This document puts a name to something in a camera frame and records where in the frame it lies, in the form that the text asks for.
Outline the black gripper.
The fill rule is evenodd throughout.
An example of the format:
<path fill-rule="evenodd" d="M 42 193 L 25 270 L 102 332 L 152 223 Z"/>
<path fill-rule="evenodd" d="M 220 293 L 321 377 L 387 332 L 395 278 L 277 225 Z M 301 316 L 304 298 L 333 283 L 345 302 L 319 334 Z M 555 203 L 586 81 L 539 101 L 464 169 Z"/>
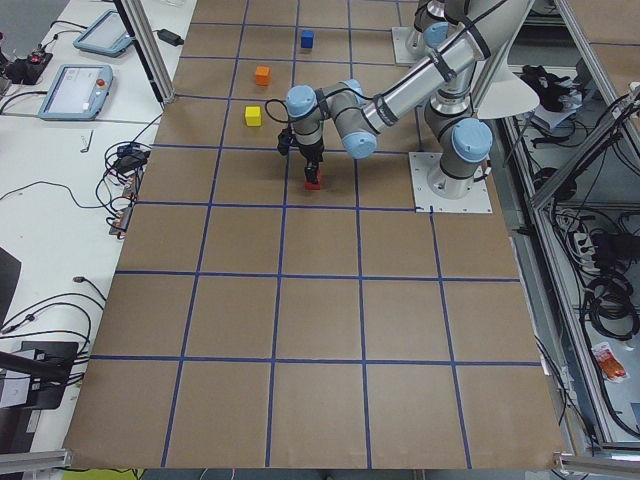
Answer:
<path fill-rule="evenodd" d="M 323 161 L 324 142 L 317 141 L 309 145 L 300 144 L 298 149 L 307 161 L 304 168 L 305 181 L 307 183 L 318 183 L 319 165 Z"/>

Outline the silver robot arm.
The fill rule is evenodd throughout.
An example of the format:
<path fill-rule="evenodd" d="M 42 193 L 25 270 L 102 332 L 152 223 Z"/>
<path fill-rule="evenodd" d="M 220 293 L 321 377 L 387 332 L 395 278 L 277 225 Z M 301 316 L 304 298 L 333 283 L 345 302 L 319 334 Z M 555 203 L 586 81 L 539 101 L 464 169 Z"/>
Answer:
<path fill-rule="evenodd" d="M 321 180 L 323 126 L 331 121 L 346 152 L 364 159 L 377 138 L 406 114 L 423 106 L 424 117 L 441 145 L 438 165 L 428 174 L 430 189 L 447 199 L 464 197 L 478 181 L 475 172 L 493 144 L 489 126 L 474 117 L 470 95 L 475 67 L 492 60 L 519 31 L 531 9 L 529 1 L 448 1 L 442 34 L 424 34 L 427 51 L 385 91 L 370 98 L 354 79 L 325 88 L 292 87 L 284 100 L 286 128 L 277 149 L 297 148 L 306 160 L 307 184 Z"/>

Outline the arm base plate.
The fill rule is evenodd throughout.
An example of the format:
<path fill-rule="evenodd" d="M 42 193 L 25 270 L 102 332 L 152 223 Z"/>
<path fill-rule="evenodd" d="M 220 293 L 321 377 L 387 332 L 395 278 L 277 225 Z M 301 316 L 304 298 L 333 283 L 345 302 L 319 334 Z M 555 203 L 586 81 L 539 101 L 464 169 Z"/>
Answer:
<path fill-rule="evenodd" d="M 409 163 L 417 213 L 492 214 L 492 205 L 483 177 L 476 165 L 474 174 L 463 180 L 445 175 L 440 153 L 410 152 Z"/>
<path fill-rule="evenodd" d="M 411 66 L 424 58 L 429 51 L 422 32 L 413 26 L 393 27 L 392 41 L 395 63 Z"/>

